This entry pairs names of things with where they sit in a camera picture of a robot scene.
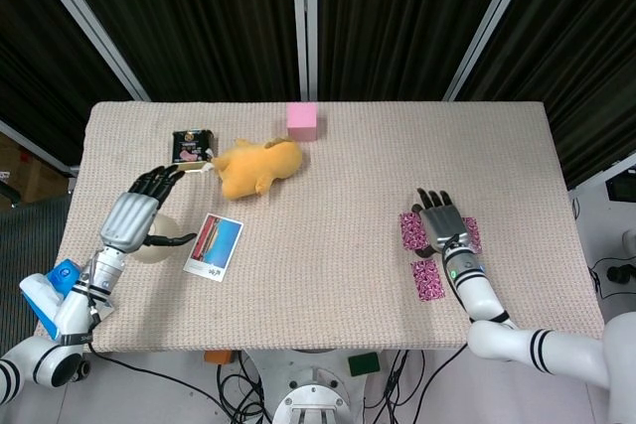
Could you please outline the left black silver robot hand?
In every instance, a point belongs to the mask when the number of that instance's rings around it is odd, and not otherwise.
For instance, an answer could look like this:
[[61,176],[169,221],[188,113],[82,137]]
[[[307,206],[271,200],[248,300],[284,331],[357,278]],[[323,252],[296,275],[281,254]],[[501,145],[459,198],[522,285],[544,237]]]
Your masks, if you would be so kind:
[[196,233],[169,237],[150,232],[157,213],[185,175],[176,165],[159,166],[140,175],[119,196],[104,221],[100,230],[103,245],[131,254],[142,245],[177,247],[192,241]]

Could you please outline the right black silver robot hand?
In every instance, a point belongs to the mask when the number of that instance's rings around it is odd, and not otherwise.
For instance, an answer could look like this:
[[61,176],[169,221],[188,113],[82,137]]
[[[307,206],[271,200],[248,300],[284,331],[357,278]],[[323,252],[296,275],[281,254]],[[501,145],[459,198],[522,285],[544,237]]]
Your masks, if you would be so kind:
[[452,199],[445,191],[425,191],[416,189],[420,202],[411,207],[419,216],[427,245],[416,249],[418,257],[428,258],[442,253],[448,241],[462,246],[470,244],[470,235]]

